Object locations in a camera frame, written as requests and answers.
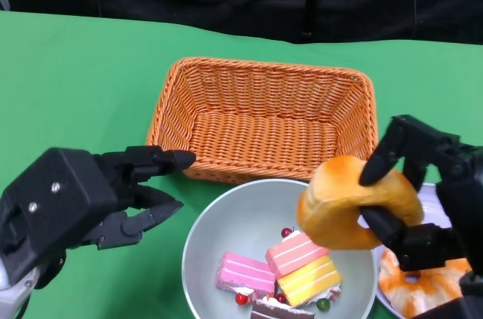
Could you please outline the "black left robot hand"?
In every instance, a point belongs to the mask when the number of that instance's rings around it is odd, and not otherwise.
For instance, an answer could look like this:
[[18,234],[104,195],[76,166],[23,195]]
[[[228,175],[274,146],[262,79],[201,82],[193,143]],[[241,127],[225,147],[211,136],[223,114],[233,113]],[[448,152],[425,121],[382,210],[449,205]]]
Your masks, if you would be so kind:
[[2,193],[1,288],[34,268],[57,266],[68,249],[137,244],[183,206],[145,183],[195,160],[193,152],[158,146],[104,154],[48,149]]

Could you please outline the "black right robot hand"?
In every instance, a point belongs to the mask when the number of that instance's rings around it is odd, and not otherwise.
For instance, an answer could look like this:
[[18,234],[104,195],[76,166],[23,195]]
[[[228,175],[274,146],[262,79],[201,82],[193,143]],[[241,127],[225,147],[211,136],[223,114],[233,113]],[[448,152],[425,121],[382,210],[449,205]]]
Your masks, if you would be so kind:
[[462,143],[411,115],[392,118],[361,173],[362,186],[387,177],[400,158],[403,174],[420,190],[427,167],[437,167],[439,202],[451,221],[449,229],[434,224],[408,225],[374,204],[361,213],[371,231],[398,259],[402,271],[442,267],[466,258],[475,275],[482,273],[482,148]]

